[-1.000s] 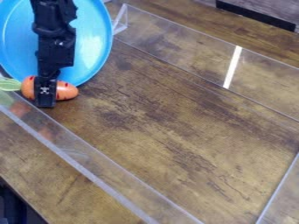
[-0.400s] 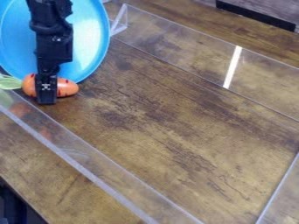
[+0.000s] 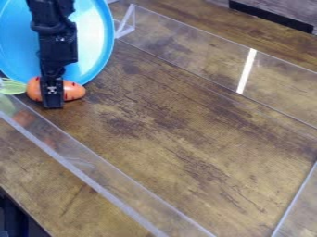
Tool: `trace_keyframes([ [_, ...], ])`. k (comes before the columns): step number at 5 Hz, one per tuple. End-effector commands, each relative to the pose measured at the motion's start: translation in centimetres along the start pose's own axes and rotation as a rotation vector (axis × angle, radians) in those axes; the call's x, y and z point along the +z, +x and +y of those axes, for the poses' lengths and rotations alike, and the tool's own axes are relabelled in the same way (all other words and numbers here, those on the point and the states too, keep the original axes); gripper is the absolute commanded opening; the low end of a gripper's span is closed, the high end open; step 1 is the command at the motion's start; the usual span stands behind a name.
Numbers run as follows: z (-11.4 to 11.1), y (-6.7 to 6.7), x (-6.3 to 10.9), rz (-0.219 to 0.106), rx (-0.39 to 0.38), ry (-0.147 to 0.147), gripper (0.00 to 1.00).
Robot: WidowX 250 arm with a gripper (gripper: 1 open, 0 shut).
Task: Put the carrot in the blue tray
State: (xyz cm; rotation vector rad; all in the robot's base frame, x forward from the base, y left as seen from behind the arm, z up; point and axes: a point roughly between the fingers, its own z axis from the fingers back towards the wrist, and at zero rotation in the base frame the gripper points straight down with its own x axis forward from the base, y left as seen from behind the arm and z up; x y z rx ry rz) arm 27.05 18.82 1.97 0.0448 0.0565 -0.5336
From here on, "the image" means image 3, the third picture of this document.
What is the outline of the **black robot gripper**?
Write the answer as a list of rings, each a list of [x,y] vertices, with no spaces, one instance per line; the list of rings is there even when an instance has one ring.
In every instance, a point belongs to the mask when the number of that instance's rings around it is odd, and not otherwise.
[[[63,108],[65,67],[78,61],[75,0],[26,0],[31,12],[31,30],[39,34],[41,89],[46,108]]]

